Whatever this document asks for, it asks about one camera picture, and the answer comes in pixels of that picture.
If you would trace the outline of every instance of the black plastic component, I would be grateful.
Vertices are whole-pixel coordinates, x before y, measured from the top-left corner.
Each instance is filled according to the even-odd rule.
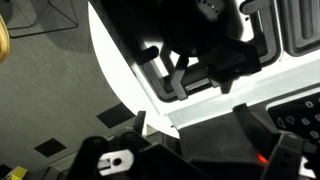
[[[150,164],[152,163],[153,168],[161,172],[161,179],[211,179],[195,166],[186,163],[182,158],[159,144],[151,145],[141,150],[141,156],[148,160]]]
[[[240,9],[243,14],[250,15],[262,9],[269,8],[270,4],[269,0],[246,1],[241,4]]]
[[[144,125],[144,118],[146,117],[145,111],[139,111],[137,117],[133,124],[133,130],[137,133],[142,134],[143,125]]]
[[[302,56],[320,48],[320,2],[279,0],[284,46],[292,56]]]
[[[159,56],[159,49],[156,46],[151,46],[140,52],[140,56],[136,58],[139,65],[143,65]]]
[[[229,94],[229,92],[231,91],[232,84],[233,84],[232,80],[221,84],[221,86],[220,86],[221,93],[222,94]]]
[[[234,107],[233,112],[251,143],[264,157],[269,158],[280,134],[264,126],[245,104]]]
[[[283,134],[275,146],[261,180],[298,179],[303,139],[294,134]]]
[[[94,179],[101,155],[108,148],[108,142],[103,137],[86,139],[73,162],[67,180]]]
[[[222,70],[218,69],[219,66],[217,67],[213,64],[209,65],[208,74],[210,79],[212,79],[214,82],[217,82],[219,84],[225,84],[226,82],[229,82],[229,85],[231,85],[230,81],[241,75],[252,74],[261,71],[261,64],[259,61],[257,50],[252,45],[229,37],[225,37],[222,41],[222,46],[229,54],[224,57],[225,61],[234,60],[235,57],[238,57],[238,59],[241,59],[242,57],[243,61],[230,67],[223,68]]]
[[[179,55],[199,57],[210,52],[227,30],[224,0],[164,0],[159,11],[160,34]]]
[[[262,65],[273,63],[281,54],[273,3],[272,0],[246,0],[240,6],[243,14],[250,15],[254,38],[249,43],[257,48]]]
[[[267,162],[258,161],[256,150],[250,146],[251,143],[241,131],[245,132],[251,142],[256,142],[252,137],[253,133],[262,138],[261,141],[265,140],[261,134],[265,134],[266,143],[271,137],[270,134],[278,136],[279,132],[267,132],[268,128],[264,127],[263,123],[251,117],[246,105],[234,109],[241,126],[230,113],[219,120],[206,121],[197,127],[187,127],[179,131],[184,158],[190,162],[159,144],[152,145],[135,131],[136,128],[126,129],[118,132],[108,142],[102,137],[86,139],[67,179],[298,179],[302,156],[308,159],[306,168],[312,169],[319,179],[319,148],[304,143],[303,139],[295,134],[282,133]],[[139,122],[136,124],[143,123],[144,113],[139,114]],[[133,165],[125,172],[102,177],[97,169],[101,155],[119,150],[129,150],[133,154]]]
[[[256,148],[232,113],[179,129],[179,135],[183,157],[191,162],[259,165]]]
[[[278,129],[320,145],[320,93],[273,106],[267,111]]]
[[[183,55],[180,56],[171,76],[170,84],[180,101],[188,98],[185,88],[181,85],[181,80],[188,68],[188,64],[189,58]]]

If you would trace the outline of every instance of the red light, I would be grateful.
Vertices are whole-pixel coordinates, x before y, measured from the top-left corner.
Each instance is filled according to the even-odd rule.
[[[260,162],[262,162],[264,164],[268,163],[268,160],[262,154],[258,153],[257,156],[258,156],[258,159],[260,160]]]

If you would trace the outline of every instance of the black tile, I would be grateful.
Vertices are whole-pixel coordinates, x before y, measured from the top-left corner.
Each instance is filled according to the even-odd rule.
[[[12,170],[12,168],[8,167],[5,164],[0,165],[0,178],[5,178],[7,174]]]
[[[56,139],[52,138],[42,144],[40,144],[39,146],[34,148],[36,151],[38,151],[39,153],[41,153],[42,155],[46,156],[46,157],[50,157],[64,149],[66,149],[66,147],[61,144],[59,141],[57,141]]]
[[[135,115],[123,103],[120,103],[99,114],[97,118],[110,129],[134,116]]]

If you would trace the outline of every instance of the gray carpet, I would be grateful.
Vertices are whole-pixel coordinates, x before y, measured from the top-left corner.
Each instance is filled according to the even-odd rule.
[[[43,0],[14,2],[29,21],[43,7]],[[67,0],[53,2],[73,17]],[[16,4],[6,3],[0,0],[0,13],[8,26],[25,23],[15,12]],[[88,136],[109,136],[132,124],[108,129],[96,118],[120,101],[94,54],[87,0],[75,0],[74,5],[77,29],[13,39],[10,56],[0,64],[0,164],[32,171],[77,151]],[[44,18],[35,28],[14,33],[70,25],[50,8]],[[67,148],[49,158],[34,150],[51,138]]]

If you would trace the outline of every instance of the metal clip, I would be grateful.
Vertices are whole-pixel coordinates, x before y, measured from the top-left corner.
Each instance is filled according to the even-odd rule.
[[[105,153],[98,163],[98,170],[101,176],[127,171],[134,161],[133,154],[128,150]]]

